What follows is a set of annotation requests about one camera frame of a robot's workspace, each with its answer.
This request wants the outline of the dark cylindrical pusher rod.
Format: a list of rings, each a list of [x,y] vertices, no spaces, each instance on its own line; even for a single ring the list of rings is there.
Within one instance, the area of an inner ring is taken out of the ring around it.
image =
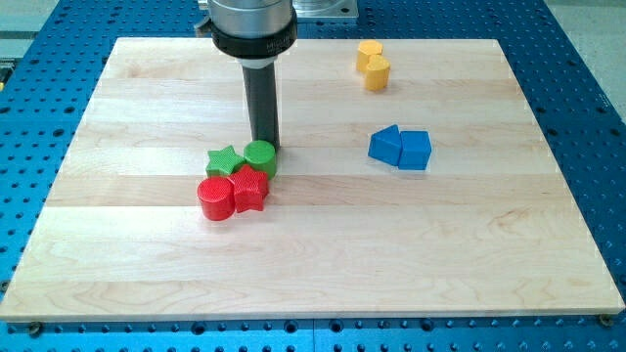
[[[280,147],[280,127],[276,91],[275,66],[243,68],[246,104],[253,141]]]

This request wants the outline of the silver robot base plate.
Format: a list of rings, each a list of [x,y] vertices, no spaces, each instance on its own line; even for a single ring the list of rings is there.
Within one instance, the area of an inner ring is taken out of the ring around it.
[[[293,0],[300,18],[304,19],[357,19],[357,0]]]

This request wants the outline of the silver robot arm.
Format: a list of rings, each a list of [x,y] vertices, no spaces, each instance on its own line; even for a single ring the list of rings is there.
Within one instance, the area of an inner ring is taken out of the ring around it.
[[[196,36],[210,35],[214,46],[242,66],[251,137],[280,146],[274,62],[297,38],[291,0],[206,0]]]

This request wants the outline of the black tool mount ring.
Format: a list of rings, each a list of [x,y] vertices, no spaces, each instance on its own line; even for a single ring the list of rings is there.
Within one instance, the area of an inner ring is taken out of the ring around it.
[[[213,23],[210,16],[194,25],[197,37],[211,34],[213,45],[224,54],[241,60],[266,60],[284,53],[297,38],[297,16],[291,10],[291,18],[280,30],[257,38],[243,38],[227,34]]]

